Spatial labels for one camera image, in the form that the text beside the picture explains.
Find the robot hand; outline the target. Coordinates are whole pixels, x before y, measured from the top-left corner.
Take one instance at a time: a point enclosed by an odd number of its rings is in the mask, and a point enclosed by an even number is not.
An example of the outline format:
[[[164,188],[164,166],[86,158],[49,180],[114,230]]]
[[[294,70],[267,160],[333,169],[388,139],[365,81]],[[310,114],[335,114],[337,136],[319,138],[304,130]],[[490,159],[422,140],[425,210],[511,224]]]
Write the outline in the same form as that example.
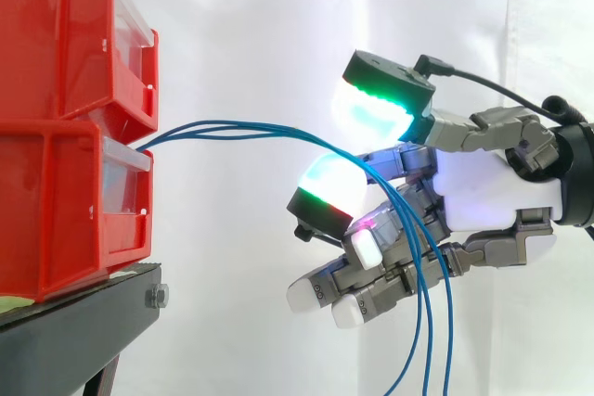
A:
[[[473,267],[524,265],[550,243],[564,212],[562,183],[549,175],[561,155],[555,133],[528,108],[468,118],[436,109],[431,78],[454,72],[433,57],[408,68],[353,53],[345,118],[369,152],[318,158],[289,202],[297,237],[341,250],[289,286],[293,312],[327,307],[338,327],[362,326]]]

